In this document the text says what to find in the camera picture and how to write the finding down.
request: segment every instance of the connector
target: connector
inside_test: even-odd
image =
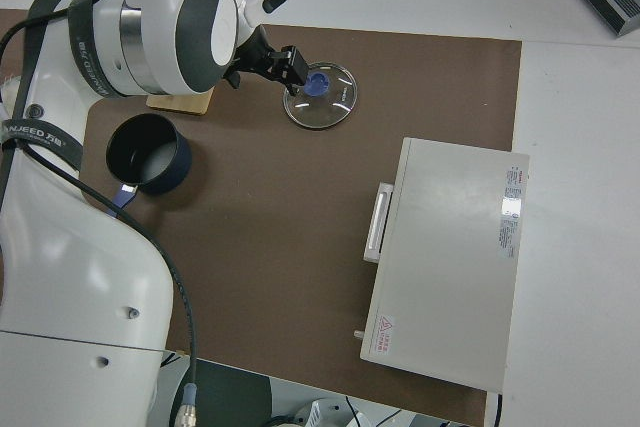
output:
[[[173,427],[195,427],[196,425],[196,384],[186,384],[182,394],[182,405],[176,414]]]

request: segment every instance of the sticker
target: sticker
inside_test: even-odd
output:
[[[373,351],[376,354],[388,355],[391,348],[391,337],[396,319],[390,315],[378,315],[376,332],[374,335]]]
[[[498,245],[500,256],[508,259],[516,256],[524,176],[525,173],[520,167],[513,166],[507,171],[505,180]]]

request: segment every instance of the cable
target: cable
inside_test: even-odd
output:
[[[151,233],[147,231],[147,229],[144,226],[142,226],[136,219],[134,219],[131,215],[129,215],[126,211],[118,207],[116,204],[111,202],[107,197],[102,195],[100,192],[94,190],[93,188],[89,187],[87,184],[85,184],[81,180],[76,179],[75,177],[69,175],[67,172],[62,170],[60,167],[49,162],[47,159],[45,159],[40,154],[38,154],[35,150],[33,150],[31,146],[28,145],[27,143],[23,141],[18,141],[18,147],[20,147],[22,151],[25,154],[27,154],[29,157],[31,157],[33,160],[35,160],[40,165],[47,168],[54,174],[56,174],[58,177],[61,177],[62,179],[66,180],[74,187],[80,189],[85,194],[90,195],[91,197],[93,197],[95,200],[97,200],[104,206],[113,210],[116,214],[118,214],[119,220],[121,220],[122,222],[127,224],[129,227],[134,229],[136,232],[138,232],[140,235],[142,235],[158,250],[162,258],[166,262],[167,268],[169,269],[169,273],[171,274],[171,277],[173,278],[173,281],[175,282],[176,287],[178,288],[180,298],[182,299],[182,303],[184,304],[184,309],[187,314],[187,324],[188,324],[188,330],[189,330],[189,348],[191,350],[190,352],[191,355],[189,358],[189,374],[190,374],[191,383],[195,384],[196,383],[195,382],[196,381],[196,363],[198,358],[195,320],[193,318],[193,311],[191,309],[191,301],[189,300],[187,291],[184,287],[184,284],[182,283],[182,276],[180,275],[180,272],[178,271],[177,267],[173,263],[173,260],[171,259],[167,251],[165,251],[164,248],[162,248],[162,246],[158,243],[158,241],[153,237]]]
[[[356,409],[354,409],[353,405],[351,405],[351,401],[349,401],[349,397],[345,395],[344,398],[347,400],[347,405],[349,405],[349,408],[351,409],[351,413],[353,414],[353,418],[356,419],[356,424],[358,424],[358,427],[362,427],[360,425],[360,420],[358,420],[358,415],[356,414]]]
[[[496,420],[493,423],[493,427],[500,425],[500,417],[502,417],[502,394],[498,394],[498,409],[496,410]]]
[[[0,39],[0,66],[2,65],[2,57],[4,56],[4,51],[6,50],[7,45],[9,45],[9,42],[11,41],[14,35],[16,35],[18,32],[20,32],[24,28],[45,24],[45,23],[51,22],[52,20],[66,17],[67,13],[68,13],[68,9],[56,10],[55,12],[51,12],[50,14],[24,19],[18,22],[13,27],[11,27],[2,36],[2,39]],[[2,92],[0,92],[0,102],[2,102]]]
[[[398,409],[396,410],[393,414],[391,414],[388,417],[385,417],[384,419],[382,419],[380,422],[378,422],[378,424],[376,424],[376,427],[380,427],[382,424],[384,424],[385,422],[387,422],[388,420],[393,419],[396,415],[398,415],[400,412],[402,412],[402,409]]]

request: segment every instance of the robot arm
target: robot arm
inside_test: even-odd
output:
[[[284,1],[37,0],[31,15],[68,14],[27,32],[5,130],[64,144],[54,126],[81,149],[102,97],[237,86],[239,71],[293,89],[306,63],[259,28]],[[77,177],[77,163],[33,150]],[[3,155],[0,205],[0,424],[143,427],[171,315],[164,259],[21,150]]]
[[[122,94],[139,94],[140,89],[194,94],[209,90],[223,77],[237,87],[238,71],[258,73],[293,90],[294,84],[306,80],[304,59],[293,47],[276,53],[263,36],[254,35],[285,1],[122,0],[118,12],[120,0],[113,0],[100,20],[112,25],[105,36],[119,24],[120,46],[113,45],[118,39],[96,37],[100,66]],[[236,47],[243,46],[242,55],[234,56]]]

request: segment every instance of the white table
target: white table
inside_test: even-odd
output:
[[[292,0],[278,15],[524,41],[513,149],[531,178],[502,425],[635,425],[640,32],[615,39],[583,0]]]

